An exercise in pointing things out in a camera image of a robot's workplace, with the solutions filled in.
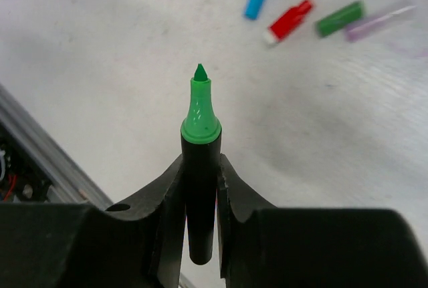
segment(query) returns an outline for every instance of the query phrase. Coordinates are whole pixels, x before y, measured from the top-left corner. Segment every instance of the white tabletop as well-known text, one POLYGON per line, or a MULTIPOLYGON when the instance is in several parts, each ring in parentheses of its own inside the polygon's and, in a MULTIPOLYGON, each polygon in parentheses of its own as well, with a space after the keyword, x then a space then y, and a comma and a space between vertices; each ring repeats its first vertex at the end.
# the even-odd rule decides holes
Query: white tabletop
MULTIPOLYGON (((279 206, 400 211, 428 251, 428 0, 355 44, 314 22, 354 0, 314 0, 268 49, 264 29, 301 0, 0 0, 0 82, 112 200, 180 152, 189 78, 213 80, 223 153, 279 206)), ((397 0, 365 0, 368 11, 397 0)), ((218 260, 184 274, 222 287, 218 260)))

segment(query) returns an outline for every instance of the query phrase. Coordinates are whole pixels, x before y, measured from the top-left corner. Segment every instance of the green marker collar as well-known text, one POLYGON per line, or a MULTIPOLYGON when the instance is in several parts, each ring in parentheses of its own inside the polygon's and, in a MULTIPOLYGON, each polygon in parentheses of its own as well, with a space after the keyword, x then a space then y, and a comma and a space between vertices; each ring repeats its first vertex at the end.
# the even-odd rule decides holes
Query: green marker collar
POLYGON ((202 65, 198 65, 195 77, 190 81, 191 96, 187 117, 181 125, 181 135, 193 144, 207 144, 215 141, 221 132, 220 121, 215 117, 211 103, 211 80, 202 75, 202 65))

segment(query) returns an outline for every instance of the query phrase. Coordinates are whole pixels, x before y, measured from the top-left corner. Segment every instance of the purple tube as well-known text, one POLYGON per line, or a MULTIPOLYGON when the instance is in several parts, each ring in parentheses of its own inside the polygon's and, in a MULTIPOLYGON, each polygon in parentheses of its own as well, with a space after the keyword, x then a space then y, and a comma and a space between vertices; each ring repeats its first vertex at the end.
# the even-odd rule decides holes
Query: purple tube
POLYGON ((363 39, 387 28, 388 25, 408 19, 415 8, 416 6, 408 0, 395 3, 376 14, 347 25, 344 29, 345 37, 349 42, 363 39))

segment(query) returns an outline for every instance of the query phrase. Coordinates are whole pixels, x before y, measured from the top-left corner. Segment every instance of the red wire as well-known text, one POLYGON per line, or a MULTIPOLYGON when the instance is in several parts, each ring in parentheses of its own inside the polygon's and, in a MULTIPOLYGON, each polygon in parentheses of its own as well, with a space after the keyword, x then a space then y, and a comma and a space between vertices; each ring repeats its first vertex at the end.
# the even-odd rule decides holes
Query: red wire
POLYGON ((12 193, 12 191, 16 185, 16 179, 18 179, 17 175, 13 176, 13 179, 12 179, 12 176, 9 175, 9 183, 12 182, 12 185, 11 185, 9 191, 7 191, 7 194, 5 195, 5 198, 3 199, 3 201, 6 201, 6 199, 9 198, 9 196, 11 195, 11 193, 12 193))

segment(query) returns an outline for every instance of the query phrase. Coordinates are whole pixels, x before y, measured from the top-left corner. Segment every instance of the green cylinder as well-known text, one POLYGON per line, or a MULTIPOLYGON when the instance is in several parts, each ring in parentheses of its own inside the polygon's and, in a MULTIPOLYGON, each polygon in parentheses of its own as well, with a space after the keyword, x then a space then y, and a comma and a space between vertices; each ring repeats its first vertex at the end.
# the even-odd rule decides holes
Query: green cylinder
POLYGON ((363 18, 364 15, 364 3, 356 1, 317 21, 315 23, 316 32, 320 37, 326 37, 348 24, 363 18))

